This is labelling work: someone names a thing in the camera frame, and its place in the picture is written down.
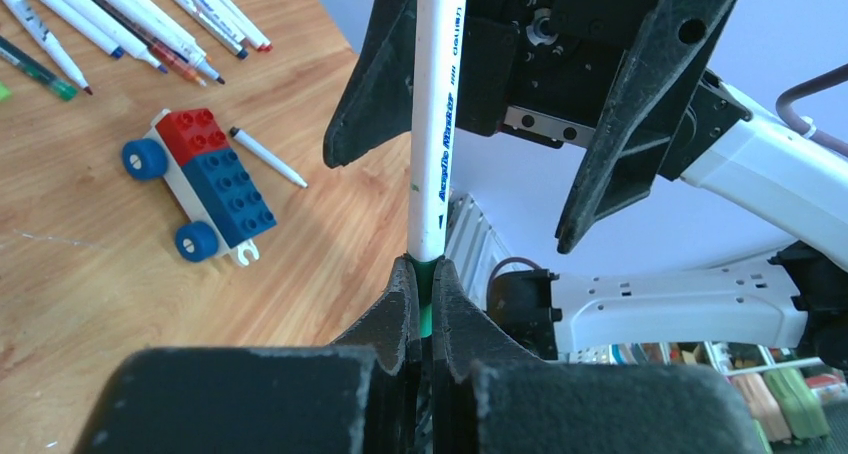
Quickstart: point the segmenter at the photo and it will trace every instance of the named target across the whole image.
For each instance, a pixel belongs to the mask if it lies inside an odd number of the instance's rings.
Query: white wall
[[[373,0],[321,0],[355,49]],[[772,108],[786,88],[848,62],[845,0],[739,0],[710,62],[727,82]],[[843,136],[848,86],[798,103],[799,112]],[[473,194],[515,255],[573,274],[628,274],[714,264],[788,243],[782,231],[708,192],[658,179],[653,194],[596,224],[575,252],[553,237],[582,156],[511,136],[456,139],[453,186]]]

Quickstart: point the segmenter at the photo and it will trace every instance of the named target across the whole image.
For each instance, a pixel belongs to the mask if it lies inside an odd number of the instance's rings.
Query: blue wheel
[[[153,139],[139,139],[124,144],[121,158],[124,169],[139,181],[158,179],[168,170],[165,149]]]
[[[204,261],[218,252],[218,236],[203,221],[192,222],[177,229],[174,242],[180,255],[191,262]]]

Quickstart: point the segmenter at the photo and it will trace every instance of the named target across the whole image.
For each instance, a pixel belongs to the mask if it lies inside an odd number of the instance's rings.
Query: pen
[[[265,37],[265,34],[262,34],[262,31],[256,27],[256,24],[250,20],[245,13],[239,9],[235,2],[232,0],[219,0],[221,3],[232,13],[232,18],[236,22],[236,25],[241,28],[241,32],[244,33],[247,40],[250,41],[250,44],[255,47],[259,51],[270,51],[273,49],[271,45],[271,40]]]
[[[218,40],[228,51],[233,53],[239,59],[247,57],[247,49],[229,36],[226,32],[215,24],[212,19],[197,8],[193,0],[173,0],[178,6],[186,11],[198,24],[203,26],[212,36]]]
[[[124,50],[121,46],[106,33],[101,31],[97,26],[92,24],[88,19],[74,10],[63,0],[40,0],[45,6],[52,9],[56,14],[64,19],[68,24],[75,27],[80,33],[87,37],[97,47],[103,50],[106,54],[120,59],[124,55]]]
[[[2,82],[0,82],[0,102],[5,101],[5,100],[6,100],[6,99],[8,99],[11,95],[12,95],[12,91],[10,91],[10,90],[9,90],[9,88],[8,88],[8,87],[6,87],[6,85],[5,85],[5,84],[3,84]]]
[[[70,101],[77,95],[77,90],[73,86],[56,77],[3,36],[0,36],[0,57],[9,61],[9,64],[17,67],[27,76],[47,86],[63,101]]]
[[[197,7],[212,19],[222,31],[241,44],[245,37],[241,30],[230,20],[226,8],[218,0],[194,0]]]
[[[147,46],[133,36],[129,31],[118,24],[111,16],[98,7],[91,0],[63,0],[75,11],[82,14],[89,22],[97,26],[101,31],[106,33],[117,42],[124,51],[133,58],[144,61],[156,69],[167,73],[168,70],[162,65],[153,54],[147,51]]]
[[[142,8],[148,11],[148,14],[152,14],[159,22],[165,25],[172,32],[176,33],[179,37],[181,37],[186,43],[189,44],[197,44],[197,40],[189,34],[188,31],[183,29],[183,27],[177,24],[171,16],[165,13],[162,9],[159,8],[153,1],[151,0],[132,0],[137,3]]]
[[[262,159],[269,166],[273,167],[275,171],[279,172],[286,179],[292,181],[302,188],[308,187],[306,181],[300,177],[300,174],[295,172],[294,169],[286,165],[285,162],[282,161],[279,157],[275,156],[273,152],[269,151],[262,144],[259,144],[259,141],[252,138],[250,134],[246,133],[244,129],[240,129],[238,127],[233,127],[230,129],[230,136],[232,136],[233,140],[246,147],[248,151],[256,154],[259,159]]]
[[[27,32],[30,33],[35,42],[47,51],[47,54],[56,62],[62,72],[65,73],[74,83],[82,88],[83,91],[92,94],[91,88],[88,86],[88,81],[82,75],[79,67],[74,63],[71,56],[65,52],[56,36],[47,29],[47,26],[38,17],[38,14],[32,10],[26,0],[3,0],[6,7],[12,11],[12,14],[20,21]]]
[[[149,16],[144,9],[136,6],[132,0],[105,0],[117,11],[120,11],[127,19],[133,21],[146,31],[150,32],[163,44],[170,47],[174,51],[182,54],[190,61],[192,66],[200,66],[206,62],[206,53],[198,46],[185,42],[170,29],[156,20],[155,17]]]
[[[177,57],[177,54],[172,51],[168,46],[163,44],[159,39],[153,36],[151,33],[147,32],[143,27],[138,24],[132,22],[127,18],[121,11],[115,9],[114,6],[106,2],[106,0],[91,0],[96,5],[103,8],[103,10],[117,22],[124,29],[130,32],[133,36],[135,36],[139,42],[144,43],[150,52],[156,56],[157,59],[165,63],[168,67],[177,72],[184,79],[189,81],[196,82],[201,86],[205,87],[206,82],[200,78],[197,74],[197,71],[194,70],[188,63]]]

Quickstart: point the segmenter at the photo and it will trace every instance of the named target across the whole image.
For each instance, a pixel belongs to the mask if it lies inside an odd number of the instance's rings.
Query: red building block
[[[230,147],[209,109],[168,113],[156,124],[156,130],[180,167],[195,156]]]

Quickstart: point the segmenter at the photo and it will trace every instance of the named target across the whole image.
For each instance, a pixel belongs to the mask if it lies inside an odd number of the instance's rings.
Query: wood grain surface
[[[327,169],[324,129],[356,56],[317,0],[235,0],[274,42],[235,57],[170,0],[227,79],[203,89],[129,56],[115,61],[31,0],[94,96],[63,103],[0,63],[0,453],[68,452],[112,370],[159,345],[315,345],[377,298],[404,251],[408,137]],[[0,33],[60,73],[11,14]],[[240,146],[279,225],[262,258],[183,261],[184,217],[162,181],[120,150],[161,109],[208,107],[286,160],[301,190]]]

